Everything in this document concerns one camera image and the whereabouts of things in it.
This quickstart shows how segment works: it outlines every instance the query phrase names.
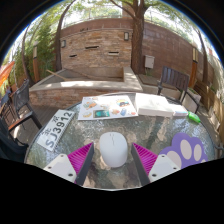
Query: box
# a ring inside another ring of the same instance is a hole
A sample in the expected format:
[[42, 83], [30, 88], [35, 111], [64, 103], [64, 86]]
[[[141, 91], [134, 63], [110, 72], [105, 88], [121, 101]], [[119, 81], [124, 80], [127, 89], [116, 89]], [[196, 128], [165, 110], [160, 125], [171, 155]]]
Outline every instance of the box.
[[135, 108], [139, 115], [172, 117], [174, 111], [163, 96], [136, 93]]
[[153, 57], [153, 56], [145, 55], [145, 67], [146, 68], [153, 68], [154, 58], [155, 57]]

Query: pink object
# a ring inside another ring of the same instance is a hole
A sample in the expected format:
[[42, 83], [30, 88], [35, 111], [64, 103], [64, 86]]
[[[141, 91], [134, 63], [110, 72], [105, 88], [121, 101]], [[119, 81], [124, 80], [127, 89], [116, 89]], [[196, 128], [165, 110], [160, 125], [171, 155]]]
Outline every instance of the pink object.
[[156, 162], [158, 155], [156, 155], [154, 152], [151, 152], [149, 149], [137, 145], [136, 143], [133, 143], [133, 145], [139, 155], [139, 158], [142, 162], [145, 172], [148, 175], [154, 163]]
[[70, 163], [72, 164], [77, 175], [79, 174], [81, 168], [83, 167], [83, 164], [86, 160], [86, 157], [90, 151], [92, 144], [93, 142], [79, 149], [76, 149], [74, 152], [68, 154], [68, 159]]

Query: wooden post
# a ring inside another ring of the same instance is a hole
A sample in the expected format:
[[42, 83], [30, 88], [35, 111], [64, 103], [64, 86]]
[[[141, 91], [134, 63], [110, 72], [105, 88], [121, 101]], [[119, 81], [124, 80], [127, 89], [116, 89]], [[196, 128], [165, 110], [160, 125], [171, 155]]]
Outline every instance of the wooden post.
[[190, 81], [189, 81], [188, 87], [194, 88], [196, 74], [197, 74], [197, 63], [193, 61], [192, 62], [191, 77], [190, 77]]
[[33, 59], [33, 72], [34, 72], [35, 82], [40, 81], [40, 74], [39, 74], [39, 71], [38, 71], [38, 61], [37, 61], [37, 58]]

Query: green bottle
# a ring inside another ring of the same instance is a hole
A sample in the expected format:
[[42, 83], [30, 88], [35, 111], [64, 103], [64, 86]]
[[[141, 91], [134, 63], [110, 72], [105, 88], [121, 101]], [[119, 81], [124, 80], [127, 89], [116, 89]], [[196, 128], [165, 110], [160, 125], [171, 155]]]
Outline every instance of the green bottle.
[[201, 122], [201, 120], [200, 120], [200, 118], [198, 117], [198, 115], [196, 115], [196, 114], [194, 114], [194, 113], [192, 113], [192, 112], [190, 112], [190, 111], [188, 111], [188, 117], [189, 117], [191, 120], [193, 120], [193, 121], [195, 121], [195, 122], [197, 122], [197, 123], [200, 123], [200, 122]]

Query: brick wall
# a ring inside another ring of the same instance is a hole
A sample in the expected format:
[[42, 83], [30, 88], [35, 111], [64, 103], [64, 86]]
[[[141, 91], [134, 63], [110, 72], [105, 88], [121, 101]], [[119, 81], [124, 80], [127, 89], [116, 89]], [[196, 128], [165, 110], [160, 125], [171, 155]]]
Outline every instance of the brick wall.
[[[131, 38], [124, 41], [124, 30], [99, 30], [78, 33], [63, 38], [66, 47], [61, 48], [62, 67], [127, 67], [131, 63]], [[98, 46], [96, 49], [85, 47]], [[111, 56], [109, 52], [118, 52]]]
[[111, 90], [94, 90], [94, 89], [61, 89], [61, 90], [44, 90], [30, 92], [30, 101], [32, 105], [37, 106], [52, 106], [60, 109], [82, 101], [85, 96], [98, 96], [106, 93], [118, 91]]
[[[124, 32], [129, 32], [129, 41], [124, 41]], [[132, 19], [99, 19], [79, 23], [61, 32], [61, 40], [67, 46], [61, 49], [62, 67], [123, 67], [131, 65]], [[88, 46], [99, 46], [85, 50]], [[119, 56], [108, 52], [118, 51]], [[191, 75], [193, 46], [179, 35], [166, 28], [145, 23], [141, 73], [145, 73], [145, 55], [154, 56], [152, 75], [160, 78], [163, 66]], [[203, 56], [199, 52], [197, 79], [202, 80]], [[208, 65], [209, 81], [213, 82], [214, 70]]]

